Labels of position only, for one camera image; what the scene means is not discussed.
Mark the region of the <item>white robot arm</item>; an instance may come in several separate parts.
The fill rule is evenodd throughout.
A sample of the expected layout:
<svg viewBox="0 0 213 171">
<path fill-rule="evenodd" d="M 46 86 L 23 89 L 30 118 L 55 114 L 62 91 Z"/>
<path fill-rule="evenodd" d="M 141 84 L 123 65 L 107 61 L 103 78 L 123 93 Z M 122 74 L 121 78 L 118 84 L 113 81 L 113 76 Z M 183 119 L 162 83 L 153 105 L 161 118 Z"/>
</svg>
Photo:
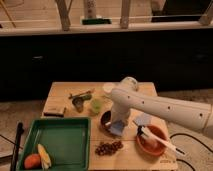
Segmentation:
<svg viewBox="0 0 213 171">
<path fill-rule="evenodd" d="M 127 125 L 130 110 L 135 109 L 213 139 L 213 104 L 145 95 L 138 91 L 138 82 L 133 77 L 125 77 L 116 84 L 109 97 L 113 102 L 112 124 L 121 121 Z"/>
</svg>

